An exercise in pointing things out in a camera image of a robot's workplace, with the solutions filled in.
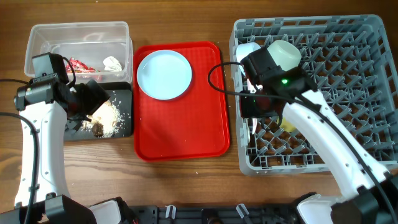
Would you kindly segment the red snack wrapper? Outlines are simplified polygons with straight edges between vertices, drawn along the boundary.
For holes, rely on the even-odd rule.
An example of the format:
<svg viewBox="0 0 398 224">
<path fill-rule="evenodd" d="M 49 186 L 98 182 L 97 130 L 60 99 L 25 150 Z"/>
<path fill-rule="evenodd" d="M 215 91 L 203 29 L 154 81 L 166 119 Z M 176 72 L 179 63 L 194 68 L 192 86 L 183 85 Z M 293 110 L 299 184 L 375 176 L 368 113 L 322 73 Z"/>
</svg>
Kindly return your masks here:
<svg viewBox="0 0 398 224">
<path fill-rule="evenodd" d="M 99 70 L 89 67 L 83 62 L 74 58 L 69 59 L 69 62 L 66 64 L 65 68 L 67 73 L 72 73 L 72 71 L 74 71 L 77 78 L 92 78 L 96 81 L 102 80 L 102 76 L 96 74 L 100 72 Z"/>
</svg>

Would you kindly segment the white plastic fork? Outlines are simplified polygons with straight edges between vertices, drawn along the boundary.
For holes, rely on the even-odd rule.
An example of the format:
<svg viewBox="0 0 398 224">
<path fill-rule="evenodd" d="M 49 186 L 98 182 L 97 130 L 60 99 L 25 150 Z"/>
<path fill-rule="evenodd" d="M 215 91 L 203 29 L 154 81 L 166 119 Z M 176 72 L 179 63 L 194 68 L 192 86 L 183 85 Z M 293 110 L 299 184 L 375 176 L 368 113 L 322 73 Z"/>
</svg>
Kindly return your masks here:
<svg viewBox="0 0 398 224">
<path fill-rule="evenodd" d="M 245 119 L 245 120 L 246 120 L 247 144 L 249 145 L 249 143 L 251 141 L 251 131 L 250 131 L 250 127 L 249 127 L 249 119 Z"/>
</svg>

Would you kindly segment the green bowl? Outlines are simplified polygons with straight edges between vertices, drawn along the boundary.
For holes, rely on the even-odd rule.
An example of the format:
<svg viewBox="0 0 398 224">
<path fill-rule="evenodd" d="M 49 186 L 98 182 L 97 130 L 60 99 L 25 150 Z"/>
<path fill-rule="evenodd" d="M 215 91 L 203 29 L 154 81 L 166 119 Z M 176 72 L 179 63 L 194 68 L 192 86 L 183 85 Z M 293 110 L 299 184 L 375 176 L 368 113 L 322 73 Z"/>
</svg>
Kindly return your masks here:
<svg viewBox="0 0 398 224">
<path fill-rule="evenodd" d="M 280 66 L 283 71 L 298 67 L 302 58 L 299 49 L 284 40 L 274 41 L 268 46 L 267 51 L 270 53 L 275 64 Z"/>
</svg>

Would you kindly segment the white plastic spoon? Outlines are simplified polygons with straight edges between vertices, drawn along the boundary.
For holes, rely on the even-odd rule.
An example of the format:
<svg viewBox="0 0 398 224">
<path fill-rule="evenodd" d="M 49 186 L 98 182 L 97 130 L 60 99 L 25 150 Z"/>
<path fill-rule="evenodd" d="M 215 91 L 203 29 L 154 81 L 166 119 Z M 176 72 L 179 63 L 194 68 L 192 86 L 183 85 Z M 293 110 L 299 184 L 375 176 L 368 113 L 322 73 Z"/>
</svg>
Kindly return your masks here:
<svg viewBox="0 0 398 224">
<path fill-rule="evenodd" d="M 255 135 L 255 133 L 256 133 L 257 124 L 258 124 L 257 118 L 253 118 L 252 119 L 252 130 L 251 130 L 252 135 Z"/>
</svg>

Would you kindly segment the white tissue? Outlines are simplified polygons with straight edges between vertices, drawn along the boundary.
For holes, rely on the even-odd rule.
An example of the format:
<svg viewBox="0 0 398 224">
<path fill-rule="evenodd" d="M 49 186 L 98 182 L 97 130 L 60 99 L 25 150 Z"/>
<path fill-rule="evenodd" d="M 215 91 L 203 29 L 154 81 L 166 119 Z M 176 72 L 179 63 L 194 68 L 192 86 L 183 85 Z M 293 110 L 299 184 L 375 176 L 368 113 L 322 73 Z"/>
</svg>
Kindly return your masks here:
<svg viewBox="0 0 398 224">
<path fill-rule="evenodd" d="M 108 72 L 120 72 L 123 68 L 118 59 L 113 56 L 106 57 L 103 60 L 104 70 Z"/>
</svg>

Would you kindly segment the yellow cup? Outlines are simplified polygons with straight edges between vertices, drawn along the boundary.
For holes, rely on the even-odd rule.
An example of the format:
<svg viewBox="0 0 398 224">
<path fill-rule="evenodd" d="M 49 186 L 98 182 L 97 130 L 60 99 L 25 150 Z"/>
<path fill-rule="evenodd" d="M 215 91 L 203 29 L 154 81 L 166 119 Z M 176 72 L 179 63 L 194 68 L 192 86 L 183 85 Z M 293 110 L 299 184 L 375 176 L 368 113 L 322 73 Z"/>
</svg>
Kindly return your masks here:
<svg viewBox="0 0 398 224">
<path fill-rule="evenodd" d="M 293 124 L 289 123 L 285 118 L 279 118 L 277 120 L 277 125 L 279 128 L 283 129 L 286 132 L 291 133 L 296 130 L 296 127 Z"/>
</svg>

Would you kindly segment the food scraps rice and peanuts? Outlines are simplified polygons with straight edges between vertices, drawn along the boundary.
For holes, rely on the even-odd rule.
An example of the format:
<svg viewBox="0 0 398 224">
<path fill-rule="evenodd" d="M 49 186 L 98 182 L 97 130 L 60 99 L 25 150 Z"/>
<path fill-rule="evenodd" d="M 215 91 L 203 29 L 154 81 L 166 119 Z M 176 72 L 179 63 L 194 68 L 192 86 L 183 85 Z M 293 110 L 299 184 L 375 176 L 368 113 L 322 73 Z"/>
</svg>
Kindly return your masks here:
<svg viewBox="0 0 398 224">
<path fill-rule="evenodd" d="M 84 121 L 80 132 L 90 133 L 94 138 L 113 138 L 121 131 L 125 131 L 125 116 L 122 110 L 121 97 L 116 90 L 109 92 L 110 98 L 103 103 L 93 115 L 88 115 L 90 121 Z"/>
</svg>

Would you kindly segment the light blue bowl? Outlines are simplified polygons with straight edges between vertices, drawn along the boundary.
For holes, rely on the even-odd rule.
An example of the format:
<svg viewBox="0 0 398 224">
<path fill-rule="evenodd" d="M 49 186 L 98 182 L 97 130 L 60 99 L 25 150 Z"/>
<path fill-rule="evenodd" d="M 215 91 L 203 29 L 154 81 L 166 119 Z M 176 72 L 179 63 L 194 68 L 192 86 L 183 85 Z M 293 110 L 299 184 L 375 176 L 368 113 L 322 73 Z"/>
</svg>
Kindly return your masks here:
<svg viewBox="0 0 398 224">
<path fill-rule="evenodd" d="M 236 48 L 236 58 L 237 62 L 242 63 L 242 59 L 248 56 L 251 52 L 259 50 L 261 46 L 255 42 L 250 42 L 246 44 L 240 44 Z"/>
</svg>

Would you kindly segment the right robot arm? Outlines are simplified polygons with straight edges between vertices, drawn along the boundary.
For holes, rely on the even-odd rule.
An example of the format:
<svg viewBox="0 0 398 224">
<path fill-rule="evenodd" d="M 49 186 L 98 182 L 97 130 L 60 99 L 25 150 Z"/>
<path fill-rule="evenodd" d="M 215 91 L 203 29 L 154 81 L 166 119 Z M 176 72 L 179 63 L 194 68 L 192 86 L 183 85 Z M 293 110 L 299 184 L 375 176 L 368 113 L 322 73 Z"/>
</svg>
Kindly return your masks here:
<svg viewBox="0 0 398 224">
<path fill-rule="evenodd" d="M 343 126 L 303 69 L 260 73 L 247 68 L 244 75 L 248 84 L 262 86 L 249 99 L 293 124 L 340 188 L 339 197 L 315 194 L 299 202 L 304 223 L 397 223 L 397 177 Z"/>
</svg>

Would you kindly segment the light blue plate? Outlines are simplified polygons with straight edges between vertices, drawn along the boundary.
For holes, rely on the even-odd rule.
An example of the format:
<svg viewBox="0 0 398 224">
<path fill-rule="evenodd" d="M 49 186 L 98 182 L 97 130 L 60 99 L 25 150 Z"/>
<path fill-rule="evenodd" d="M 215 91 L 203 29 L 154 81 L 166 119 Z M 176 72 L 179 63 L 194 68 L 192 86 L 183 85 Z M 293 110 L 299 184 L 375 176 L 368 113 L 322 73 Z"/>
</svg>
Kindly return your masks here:
<svg viewBox="0 0 398 224">
<path fill-rule="evenodd" d="M 193 70 L 189 61 L 173 50 L 157 50 L 141 61 L 136 72 L 139 88 L 156 100 L 172 100 L 190 86 Z"/>
</svg>

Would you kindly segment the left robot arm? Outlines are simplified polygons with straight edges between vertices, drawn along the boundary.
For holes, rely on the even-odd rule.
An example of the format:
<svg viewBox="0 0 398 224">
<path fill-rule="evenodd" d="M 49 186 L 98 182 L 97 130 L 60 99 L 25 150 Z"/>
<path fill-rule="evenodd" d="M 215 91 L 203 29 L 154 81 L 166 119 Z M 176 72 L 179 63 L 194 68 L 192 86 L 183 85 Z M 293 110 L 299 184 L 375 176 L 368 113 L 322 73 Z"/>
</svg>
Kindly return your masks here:
<svg viewBox="0 0 398 224">
<path fill-rule="evenodd" d="M 94 80 L 71 87 L 57 78 L 32 79 L 17 90 L 15 117 L 22 125 L 22 172 L 14 209 L 1 223 L 118 223 L 115 202 L 93 208 L 72 200 L 64 164 L 64 132 L 68 121 L 93 114 L 109 95 Z"/>
</svg>

